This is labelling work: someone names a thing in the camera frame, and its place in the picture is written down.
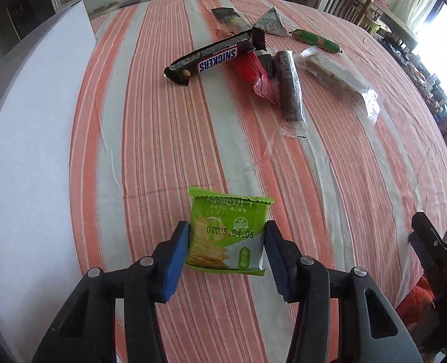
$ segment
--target black clamp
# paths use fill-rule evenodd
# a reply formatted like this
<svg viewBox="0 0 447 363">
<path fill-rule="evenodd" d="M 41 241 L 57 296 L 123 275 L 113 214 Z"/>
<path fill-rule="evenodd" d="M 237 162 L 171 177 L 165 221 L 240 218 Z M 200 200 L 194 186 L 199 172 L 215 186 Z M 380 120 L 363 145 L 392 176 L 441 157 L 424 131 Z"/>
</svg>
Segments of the black clamp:
<svg viewBox="0 0 447 363">
<path fill-rule="evenodd" d="M 420 321 L 413 338 L 423 354 L 446 352 L 447 363 L 447 243 L 445 243 L 425 213 L 416 213 L 411 220 L 413 232 L 409 242 L 416 252 L 423 272 L 435 295 L 433 313 Z"/>
<path fill-rule="evenodd" d="M 284 240 L 277 224 L 265 224 L 265 251 L 277 291 L 299 302 L 287 363 L 327 363 L 330 299 L 339 300 L 336 363 L 422 363 L 410 334 L 368 272 L 327 269 Z"/>
<path fill-rule="evenodd" d="M 155 303 L 176 291 L 188 252 L 189 224 L 180 221 L 170 240 L 129 268 L 92 268 L 60 309 L 32 363 L 116 362 L 115 300 L 124 299 L 129 363 L 166 363 Z"/>
</svg>

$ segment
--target black snack wrapper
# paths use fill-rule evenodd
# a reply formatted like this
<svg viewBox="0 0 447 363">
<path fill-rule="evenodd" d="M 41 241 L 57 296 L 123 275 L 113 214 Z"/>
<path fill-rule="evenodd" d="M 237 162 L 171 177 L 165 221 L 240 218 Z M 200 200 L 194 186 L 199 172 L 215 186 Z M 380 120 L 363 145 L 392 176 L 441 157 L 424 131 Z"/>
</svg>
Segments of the black snack wrapper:
<svg viewBox="0 0 447 363">
<path fill-rule="evenodd" d="M 213 8 L 213 14 L 220 19 L 220 21 L 232 31 L 237 34 L 242 31 L 247 31 L 252 28 L 242 16 L 240 16 L 233 8 Z"/>
<path fill-rule="evenodd" d="M 172 82 L 188 86 L 190 77 L 253 50 L 265 50 L 265 35 L 259 28 L 251 28 L 180 57 L 166 67 L 164 73 Z"/>
<path fill-rule="evenodd" d="M 286 121 L 305 121 L 301 83 L 297 76 L 292 52 L 284 50 L 274 57 L 280 104 Z"/>
<path fill-rule="evenodd" d="M 269 78 L 276 77 L 276 67 L 274 65 L 274 58 L 269 53 L 256 53 L 262 67 L 265 69 Z"/>
</svg>

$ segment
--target cracker package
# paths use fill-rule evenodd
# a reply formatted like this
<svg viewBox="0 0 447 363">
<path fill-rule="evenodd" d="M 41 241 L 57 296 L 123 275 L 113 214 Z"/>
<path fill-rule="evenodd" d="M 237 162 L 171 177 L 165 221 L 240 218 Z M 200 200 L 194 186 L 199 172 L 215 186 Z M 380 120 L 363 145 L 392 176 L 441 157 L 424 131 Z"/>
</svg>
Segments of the cracker package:
<svg viewBox="0 0 447 363">
<path fill-rule="evenodd" d="M 190 240 L 186 264 L 213 273 L 263 276 L 267 209 L 273 199 L 234 196 L 190 187 Z"/>
</svg>

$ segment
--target red fabric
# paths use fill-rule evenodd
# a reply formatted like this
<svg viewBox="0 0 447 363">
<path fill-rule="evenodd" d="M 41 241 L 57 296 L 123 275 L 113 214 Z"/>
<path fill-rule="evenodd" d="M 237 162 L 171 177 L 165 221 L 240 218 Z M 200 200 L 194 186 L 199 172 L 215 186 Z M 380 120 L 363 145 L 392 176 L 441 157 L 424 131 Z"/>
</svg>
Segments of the red fabric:
<svg viewBox="0 0 447 363">
<path fill-rule="evenodd" d="M 418 283 L 397 307 L 397 313 L 405 326 L 419 322 L 423 308 L 435 298 L 425 277 Z"/>
</svg>

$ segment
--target green sausage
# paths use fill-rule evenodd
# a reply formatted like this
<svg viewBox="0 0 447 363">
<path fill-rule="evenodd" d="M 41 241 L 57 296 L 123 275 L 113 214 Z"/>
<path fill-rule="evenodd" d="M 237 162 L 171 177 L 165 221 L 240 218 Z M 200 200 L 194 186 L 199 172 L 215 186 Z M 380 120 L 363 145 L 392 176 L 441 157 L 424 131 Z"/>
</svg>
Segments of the green sausage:
<svg viewBox="0 0 447 363">
<path fill-rule="evenodd" d="M 327 40 L 324 37 L 320 37 L 317 34 L 311 33 L 309 31 L 297 29 L 292 31 L 292 37 L 296 41 L 304 42 L 307 45 L 316 45 L 329 53 L 341 53 L 342 50 L 337 43 Z"/>
</svg>

